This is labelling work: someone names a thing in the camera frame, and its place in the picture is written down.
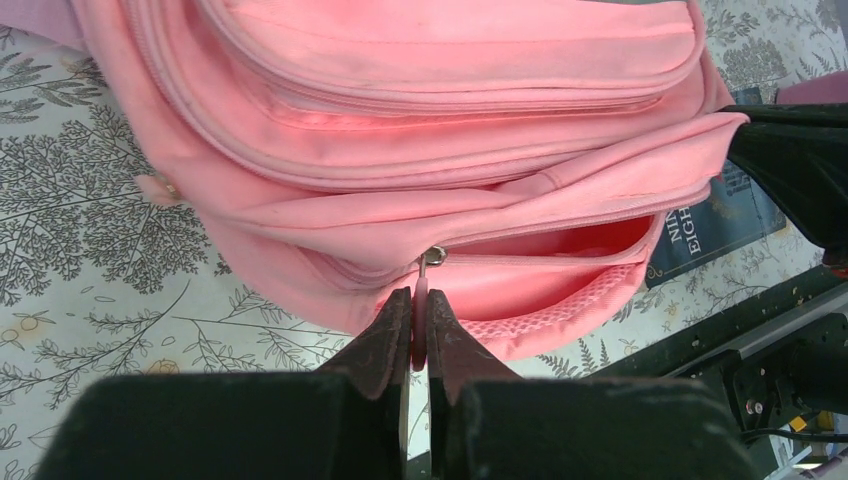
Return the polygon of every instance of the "floral tablecloth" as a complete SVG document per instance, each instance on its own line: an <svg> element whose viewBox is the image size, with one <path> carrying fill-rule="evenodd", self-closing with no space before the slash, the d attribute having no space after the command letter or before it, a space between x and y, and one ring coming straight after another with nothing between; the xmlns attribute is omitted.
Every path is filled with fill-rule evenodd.
<svg viewBox="0 0 848 480"><path fill-rule="evenodd" d="M832 0L705 0L732 90L764 98L848 69ZM100 376L308 370L350 337L242 285L188 208L144 202L148 167L96 65L0 27L0 469L29 478L63 414ZM580 377L816 265L792 228L637 295L578 342L514 362ZM413 377L410 455L427 448Z"/></svg>

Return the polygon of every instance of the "pink object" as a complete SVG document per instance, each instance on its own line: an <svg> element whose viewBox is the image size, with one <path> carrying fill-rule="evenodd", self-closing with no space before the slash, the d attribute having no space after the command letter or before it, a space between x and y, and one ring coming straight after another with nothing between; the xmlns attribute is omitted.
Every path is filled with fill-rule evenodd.
<svg viewBox="0 0 848 480"><path fill-rule="evenodd" d="M26 30L77 50L85 50L71 0L0 0L0 25Z"/></svg>
<svg viewBox="0 0 848 480"><path fill-rule="evenodd" d="M586 334L747 121L711 113L694 1L74 6L167 179L148 196L172 185L236 274L354 334L434 245L429 285L499 358Z"/></svg>
<svg viewBox="0 0 848 480"><path fill-rule="evenodd" d="M836 72L781 88L777 92L780 105L814 105L848 103L848 72Z"/></svg>

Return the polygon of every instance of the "pink fabric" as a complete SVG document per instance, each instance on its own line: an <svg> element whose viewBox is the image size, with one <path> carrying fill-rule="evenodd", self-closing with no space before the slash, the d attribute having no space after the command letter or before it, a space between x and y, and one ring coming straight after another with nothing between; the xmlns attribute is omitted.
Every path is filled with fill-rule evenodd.
<svg viewBox="0 0 848 480"><path fill-rule="evenodd" d="M0 0L0 25L26 30L85 51L71 0Z"/></svg>
<svg viewBox="0 0 848 480"><path fill-rule="evenodd" d="M777 93L780 105L848 103L848 72L836 72L781 88Z"/></svg>
<svg viewBox="0 0 848 480"><path fill-rule="evenodd" d="M528 1L74 6L148 197L179 191L247 283L358 333L440 245L430 286L514 359L636 292L747 120L710 113L731 100L695 2Z"/></svg>

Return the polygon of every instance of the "backpack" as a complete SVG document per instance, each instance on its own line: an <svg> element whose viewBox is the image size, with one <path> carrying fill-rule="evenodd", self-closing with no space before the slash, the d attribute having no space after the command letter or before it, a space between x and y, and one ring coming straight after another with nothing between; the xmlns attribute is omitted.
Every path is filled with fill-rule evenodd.
<svg viewBox="0 0 848 480"><path fill-rule="evenodd" d="M623 306L747 121L714 113L695 1L73 4L142 190L247 284L358 334L440 247L430 285L502 360Z"/></svg>

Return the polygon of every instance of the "book cover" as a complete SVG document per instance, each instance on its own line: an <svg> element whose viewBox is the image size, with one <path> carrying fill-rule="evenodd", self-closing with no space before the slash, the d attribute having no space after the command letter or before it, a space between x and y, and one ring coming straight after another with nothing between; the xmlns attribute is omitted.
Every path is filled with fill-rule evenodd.
<svg viewBox="0 0 848 480"><path fill-rule="evenodd" d="M737 104L760 104L758 87L734 92ZM731 162L710 181L710 197L669 212L648 265L648 288L786 227L786 217L766 193Z"/></svg>

